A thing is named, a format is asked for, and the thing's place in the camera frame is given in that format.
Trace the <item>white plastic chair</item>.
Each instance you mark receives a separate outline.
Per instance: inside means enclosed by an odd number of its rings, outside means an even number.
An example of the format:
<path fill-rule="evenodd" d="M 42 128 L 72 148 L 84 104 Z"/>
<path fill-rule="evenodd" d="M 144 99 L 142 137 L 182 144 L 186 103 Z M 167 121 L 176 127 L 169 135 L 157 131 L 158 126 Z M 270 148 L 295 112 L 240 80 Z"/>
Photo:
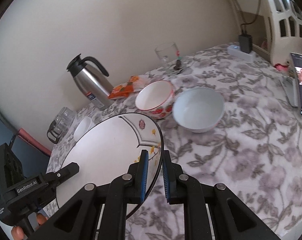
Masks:
<path fill-rule="evenodd" d="M 271 63 L 284 65 L 290 53 L 302 54 L 302 10 L 294 0 L 263 0 L 263 5 Z"/>

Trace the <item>white power strip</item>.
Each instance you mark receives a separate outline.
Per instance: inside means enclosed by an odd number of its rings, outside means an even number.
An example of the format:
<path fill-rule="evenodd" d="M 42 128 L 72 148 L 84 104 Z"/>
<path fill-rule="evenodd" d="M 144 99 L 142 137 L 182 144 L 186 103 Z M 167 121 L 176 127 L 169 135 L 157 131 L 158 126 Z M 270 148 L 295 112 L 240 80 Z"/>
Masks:
<path fill-rule="evenodd" d="M 239 59 L 242 59 L 250 63 L 253 63 L 256 59 L 256 53 L 254 51 L 251 51 L 250 53 L 245 53 L 240 50 L 240 46 L 234 44 L 229 45 L 227 47 L 227 52 L 231 56 L 238 57 Z"/>

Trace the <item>orange snack packet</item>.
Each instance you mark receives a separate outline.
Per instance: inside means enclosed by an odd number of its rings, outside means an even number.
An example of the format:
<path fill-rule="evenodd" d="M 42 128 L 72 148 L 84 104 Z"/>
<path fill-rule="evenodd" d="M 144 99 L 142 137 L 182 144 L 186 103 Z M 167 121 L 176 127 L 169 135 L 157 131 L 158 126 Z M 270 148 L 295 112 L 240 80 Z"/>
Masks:
<path fill-rule="evenodd" d="M 143 76 L 131 76 L 127 82 L 127 90 L 130 93 L 135 93 L 143 90 L 150 84 L 150 79 Z"/>
<path fill-rule="evenodd" d="M 123 83 L 114 87 L 108 98 L 111 100 L 127 98 L 132 93 L 134 93 L 133 84 L 131 82 Z"/>

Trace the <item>stainless steel thermos jug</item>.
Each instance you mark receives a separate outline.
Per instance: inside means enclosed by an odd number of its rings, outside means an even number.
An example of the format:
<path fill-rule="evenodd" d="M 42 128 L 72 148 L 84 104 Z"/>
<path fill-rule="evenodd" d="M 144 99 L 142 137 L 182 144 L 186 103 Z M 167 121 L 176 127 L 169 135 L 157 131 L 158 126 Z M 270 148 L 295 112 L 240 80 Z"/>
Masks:
<path fill-rule="evenodd" d="M 105 110 L 112 105 L 109 95 L 113 85 L 108 81 L 108 71 L 94 57 L 87 56 L 83 59 L 77 55 L 67 66 L 79 90 L 99 110 Z"/>

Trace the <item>black rimmed ginkgo plate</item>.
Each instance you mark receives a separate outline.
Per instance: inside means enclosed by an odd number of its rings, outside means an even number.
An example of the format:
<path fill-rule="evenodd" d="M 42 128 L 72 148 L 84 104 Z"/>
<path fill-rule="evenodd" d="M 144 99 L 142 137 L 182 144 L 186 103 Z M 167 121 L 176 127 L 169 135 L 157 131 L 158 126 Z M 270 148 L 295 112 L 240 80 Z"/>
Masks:
<path fill-rule="evenodd" d="M 127 172 L 129 165 L 148 151 L 148 196 L 158 178 L 163 153 L 163 135 L 158 124 L 140 113 L 124 113 L 110 117 L 84 134 L 67 154 L 62 166 L 74 162 L 79 172 L 56 188 L 56 201 L 62 207 L 85 184 L 110 183 Z"/>

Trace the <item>upturned glass cups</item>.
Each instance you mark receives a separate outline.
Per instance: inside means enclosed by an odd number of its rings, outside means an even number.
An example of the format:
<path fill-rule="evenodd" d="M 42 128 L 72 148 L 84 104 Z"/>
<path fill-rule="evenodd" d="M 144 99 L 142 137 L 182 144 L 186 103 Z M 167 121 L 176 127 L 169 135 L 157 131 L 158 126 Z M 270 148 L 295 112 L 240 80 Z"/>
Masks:
<path fill-rule="evenodd" d="M 66 131 L 68 131 L 73 123 L 73 120 L 75 119 L 75 116 L 75 111 L 69 109 L 68 107 L 62 107 L 55 119 L 62 119 L 65 122 Z"/>

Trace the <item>pale blue floral bowl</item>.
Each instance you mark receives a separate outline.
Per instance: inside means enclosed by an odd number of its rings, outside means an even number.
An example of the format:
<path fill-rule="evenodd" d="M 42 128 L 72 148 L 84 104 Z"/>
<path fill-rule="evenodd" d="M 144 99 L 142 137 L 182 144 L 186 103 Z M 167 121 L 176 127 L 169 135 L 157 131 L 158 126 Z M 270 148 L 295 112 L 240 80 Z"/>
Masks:
<path fill-rule="evenodd" d="M 193 88 L 179 94 L 172 115 L 177 124 L 193 132 L 204 133 L 217 126 L 225 111 L 223 96 L 210 88 Z"/>

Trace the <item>floral grey tablecloth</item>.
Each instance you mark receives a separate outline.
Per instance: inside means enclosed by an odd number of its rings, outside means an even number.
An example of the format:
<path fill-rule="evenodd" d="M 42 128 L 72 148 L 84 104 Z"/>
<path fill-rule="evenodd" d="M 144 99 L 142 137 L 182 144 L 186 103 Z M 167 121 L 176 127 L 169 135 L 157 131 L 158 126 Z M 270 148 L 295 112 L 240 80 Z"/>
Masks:
<path fill-rule="evenodd" d="M 172 161 L 201 183 L 224 183 L 280 238 L 302 235 L 302 118 L 286 100 L 282 73 L 261 57 L 247 63 L 220 45 L 185 57 L 186 68 L 169 76 L 176 93 L 215 89 L 225 113 L 206 133 L 192 133 L 168 116 L 159 121 Z"/>

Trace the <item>strawberry pattern bowl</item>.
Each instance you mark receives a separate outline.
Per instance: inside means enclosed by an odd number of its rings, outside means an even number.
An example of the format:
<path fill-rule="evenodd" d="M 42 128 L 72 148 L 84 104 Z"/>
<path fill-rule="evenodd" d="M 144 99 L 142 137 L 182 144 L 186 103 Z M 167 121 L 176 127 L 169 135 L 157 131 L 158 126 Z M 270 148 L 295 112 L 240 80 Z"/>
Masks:
<path fill-rule="evenodd" d="M 160 120 L 171 114 L 174 97 L 175 88 L 169 81 L 155 81 L 139 92 L 135 106 L 141 113 Z"/>

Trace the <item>black charger plug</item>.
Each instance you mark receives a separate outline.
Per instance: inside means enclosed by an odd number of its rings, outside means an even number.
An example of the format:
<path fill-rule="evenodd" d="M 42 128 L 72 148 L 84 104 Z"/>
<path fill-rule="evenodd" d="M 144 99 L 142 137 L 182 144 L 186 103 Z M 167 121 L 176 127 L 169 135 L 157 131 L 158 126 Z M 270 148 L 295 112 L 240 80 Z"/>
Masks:
<path fill-rule="evenodd" d="M 244 53 L 250 54 L 253 49 L 253 38 L 247 33 L 246 24 L 241 24 L 241 34 L 239 35 L 240 50 Z"/>

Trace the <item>white square bowl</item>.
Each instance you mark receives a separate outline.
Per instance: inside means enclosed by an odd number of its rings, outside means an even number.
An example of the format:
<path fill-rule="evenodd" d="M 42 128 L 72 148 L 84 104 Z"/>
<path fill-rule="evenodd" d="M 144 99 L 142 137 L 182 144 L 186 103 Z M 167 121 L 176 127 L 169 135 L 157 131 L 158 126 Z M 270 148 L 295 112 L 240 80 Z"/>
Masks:
<path fill-rule="evenodd" d="M 80 138 L 94 126 L 95 124 L 91 118 L 89 118 L 88 116 L 84 117 L 74 131 L 73 139 L 75 140 L 75 142 L 79 141 Z"/>

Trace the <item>clear glass mug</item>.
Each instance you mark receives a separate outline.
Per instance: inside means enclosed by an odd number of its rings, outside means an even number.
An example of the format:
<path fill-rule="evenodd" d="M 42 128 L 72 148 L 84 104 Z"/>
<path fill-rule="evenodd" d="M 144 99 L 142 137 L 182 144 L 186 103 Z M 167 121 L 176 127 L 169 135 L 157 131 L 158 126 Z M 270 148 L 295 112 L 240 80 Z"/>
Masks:
<path fill-rule="evenodd" d="M 175 42 L 163 43 L 155 48 L 155 53 L 161 61 L 162 67 L 168 75 L 182 72 L 184 65 L 180 51 Z"/>

